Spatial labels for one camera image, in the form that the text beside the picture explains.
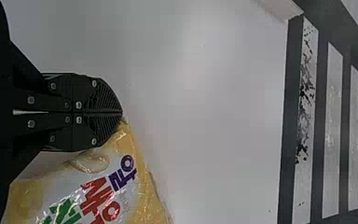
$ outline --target black ink splatter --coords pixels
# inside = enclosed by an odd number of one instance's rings
[[[297,124],[297,143],[296,143],[296,164],[299,164],[301,154],[305,154],[304,161],[309,156],[309,147],[307,141],[309,140],[309,128],[311,121],[311,114],[306,110],[307,105],[312,106],[315,100],[315,86],[312,83],[312,75],[310,74],[310,61],[312,60],[313,52],[310,48],[310,41],[306,38],[313,31],[310,27],[304,29],[303,43],[308,50],[308,53],[303,52],[303,63],[300,66],[300,93],[299,93],[299,107],[298,107],[298,124]]]

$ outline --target red lettering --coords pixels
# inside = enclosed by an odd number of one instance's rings
[[[106,178],[96,179],[91,181],[84,186],[81,186],[82,189],[91,190],[86,194],[86,201],[80,205],[80,209],[83,211],[83,215],[86,216],[88,213],[92,211],[94,216],[100,216],[98,212],[98,207],[105,203],[109,198],[113,198],[112,187],[108,186],[103,190],[99,189],[106,183]]]
[[[110,208],[115,208],[115,212],[113,214],[109,214]],[[103,218],[106,221],[115,220],[118,217],[118,214],[120,214],[120,204],[118,204],[117,202],[111,202],[103,210]]]

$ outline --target striped pattern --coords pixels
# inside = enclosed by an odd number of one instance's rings
[[[290,70],[299,87],[293,200],[290,218],[280,215],[278,223],[318,223],[358,209],[358,69],[350,49],[336,49],[309,20],[301,22],[292,26],[301,28],[293,40],[301,61]]]

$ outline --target white surface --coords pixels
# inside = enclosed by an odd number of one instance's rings
[[[318,94],[316,88],[316,72],[318,61],[318,30],[304,18],[302,53],[301,53],[301,85],[311,83],[309,90],[304,90],[307,97],[299,97],[300,103],[304,108],[304,114],[298,109],[299,122],[298,129],[303,146],[308,148],[307,153],[304,151],[298,155],[298,164],[296,165],[295,174],[295,194],[293,199],[293,222],[292,223],[309,223],[310,222],[310,191],[312,187],[312,163],[313,163],[313,136],[315,123],[315,97]]]
[[[328,45],[323,218],[338,214],[342,55]]]
[[[110,83],[175,223],[276,223],[286,24],[251,0],[4,4],[40,70]]]
[[[282,21],[288,21],[304,11],[292,0],[255,0],[272,15]]]
[[[351,67],[349,210],[358,208],[358,71]]]

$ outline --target plastic bag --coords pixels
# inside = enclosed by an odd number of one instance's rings
[[[9,190],[5,224],[169,224],[130,126],[121,121],[103,146],[56,171],[17,179]]]

